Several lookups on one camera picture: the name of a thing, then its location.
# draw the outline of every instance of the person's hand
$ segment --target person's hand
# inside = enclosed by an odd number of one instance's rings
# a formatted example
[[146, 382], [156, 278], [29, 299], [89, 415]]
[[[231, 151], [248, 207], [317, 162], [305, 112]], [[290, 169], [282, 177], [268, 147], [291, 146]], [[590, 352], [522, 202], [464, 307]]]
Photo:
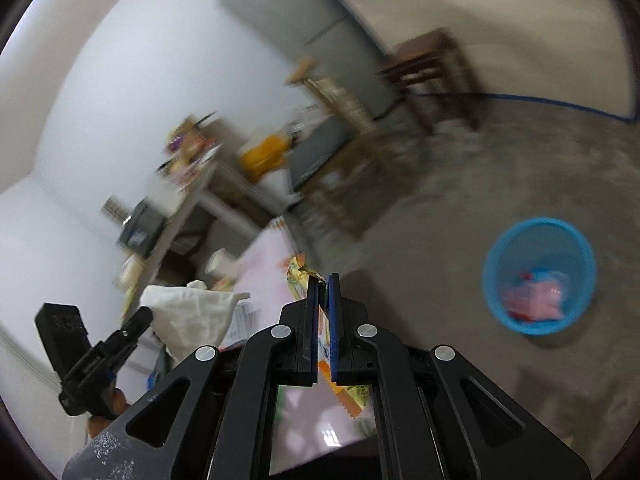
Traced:
[[[117, 388], [113, 389], [113, 413], [116, 415], [121, 415], [124, 410], [129, 407], [127, 404], [127, 399], [122, 393], [122, 390]], [[94, 438], [98, 433], [100, 433], [104, 428], [106, 428], [111, 421], [104, 418], [103, 416], [94, 415], [89, 419], [89, 422], [86, 425], [86, 432], [89, 434], [91, 438]]]

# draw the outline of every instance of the blue trash bin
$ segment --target blue trash bin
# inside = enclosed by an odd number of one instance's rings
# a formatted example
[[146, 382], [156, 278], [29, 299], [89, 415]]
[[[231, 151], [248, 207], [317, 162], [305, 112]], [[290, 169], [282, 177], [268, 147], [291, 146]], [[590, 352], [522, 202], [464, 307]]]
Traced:
[[[571, 282], [562, 298], [564, 318], [517, 320], [507, 313], [501, 291], [528, 272], [559, 271]], [[508, 328], [527, 335], [560, 332], [588, 308], [596, 283], [596, 260], [587, 238], [567, 222], [532, 218], [511, 227], [494, 244], [484, 263], [482, 288], [492, 314]]]

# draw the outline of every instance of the white cloth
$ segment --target white cloth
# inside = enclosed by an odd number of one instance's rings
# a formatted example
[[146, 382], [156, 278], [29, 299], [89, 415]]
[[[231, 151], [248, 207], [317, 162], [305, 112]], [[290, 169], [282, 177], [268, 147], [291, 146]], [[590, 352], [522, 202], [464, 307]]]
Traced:
[[250, 294], [207, 290], [203, 282], [187, 286], [149, 285], [140, 304], [154, 313], [152, 327], [168, 354], [180, 362], [202, 345], [219, 346], [239, 300]]

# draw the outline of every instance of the silver screw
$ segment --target silver screw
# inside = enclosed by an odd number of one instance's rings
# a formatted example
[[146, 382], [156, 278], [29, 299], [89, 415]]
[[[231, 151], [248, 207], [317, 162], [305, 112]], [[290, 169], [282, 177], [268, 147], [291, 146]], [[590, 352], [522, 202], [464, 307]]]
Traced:
[[451, 361], [456, 356], [456, 351], [450, 346], [438, 346], [434, 354], [440, 361]]
[[196, 350], [198, 361], [211, 361], [216, 356], [216, 349], [213, 346], [201, 346]]
[[369, 323], [358, 327], [358, 335], [362, 337], [373, 337], [378, 333], [378, 329]]
[[278, 339], [288, 337], [290, 333], [291, 329], [287, 325], [276, 325], [271, 329], [271, 335]]

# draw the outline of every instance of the brown stool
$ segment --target brown stool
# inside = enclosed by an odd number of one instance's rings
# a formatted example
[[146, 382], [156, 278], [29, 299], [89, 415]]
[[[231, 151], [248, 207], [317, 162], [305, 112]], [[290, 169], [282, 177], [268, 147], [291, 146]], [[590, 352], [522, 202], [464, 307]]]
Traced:
[[482, 89], [476, 75], [460, 46], [445, 28], [437, 28], [401, 43], [393, 54], [387, 56], [385, 67], [380, 71], [399, 89], [409, 111], [428, 135], [433, 135], [431, 121], [412, 101], [413, 96], [409, 90], [409, 87], [415, 84], [425, 85], [441, 108], [447, 107], [447, 98], [452, 99], [458, 114], [465, 119], [469, 127], [474, 131], [478, 129], [478, 119], [468, 100], [461, 94], [458, 82], [452, 74], [451, 63], [457, 65], [465, 83], [466, 88], [463, 91], [481, 96]]

